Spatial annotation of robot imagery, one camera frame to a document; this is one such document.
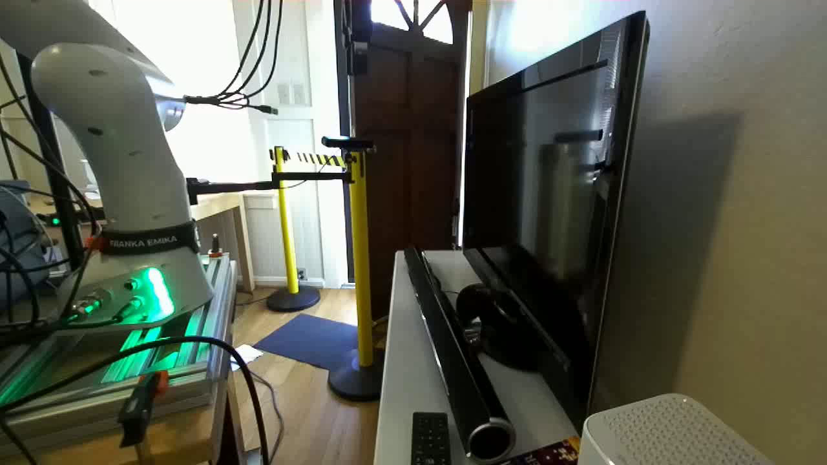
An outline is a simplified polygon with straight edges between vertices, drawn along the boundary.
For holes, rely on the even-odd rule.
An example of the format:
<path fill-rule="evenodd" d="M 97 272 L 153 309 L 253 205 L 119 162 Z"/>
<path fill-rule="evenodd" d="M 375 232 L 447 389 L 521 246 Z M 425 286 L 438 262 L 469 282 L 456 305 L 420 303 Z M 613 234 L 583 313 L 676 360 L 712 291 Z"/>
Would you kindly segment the aluminium robot base table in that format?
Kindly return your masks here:
<path fill-rule="evenodd" d="M 207 258 L 212 299 L 187 315 L 144 327 L 58 331 L 27 347 L 1 351 L 1 465 L 100 463 L 182 465 L 217 463 L 233 419 L 226 415 L 229 355 L 213 339 L 229 339 L 234 307 L 234 262 Z M 120 445 L 119 413 L 133 388 L 162 371 L 138 445 Z"/>

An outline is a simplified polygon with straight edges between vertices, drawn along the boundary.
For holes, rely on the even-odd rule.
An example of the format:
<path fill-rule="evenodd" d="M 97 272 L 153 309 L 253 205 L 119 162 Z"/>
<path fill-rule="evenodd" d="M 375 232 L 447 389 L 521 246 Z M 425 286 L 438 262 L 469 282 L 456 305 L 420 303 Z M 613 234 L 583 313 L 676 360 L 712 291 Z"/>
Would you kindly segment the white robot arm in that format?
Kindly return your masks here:
<path fill-rule="evenodd" d="M 0 0 L 0 39 L 84 152 L 102 201 L 66 326 L 155 326 L 208 303 L 185 179 L 165 131 L 182 96 L 84 0 Z"/>

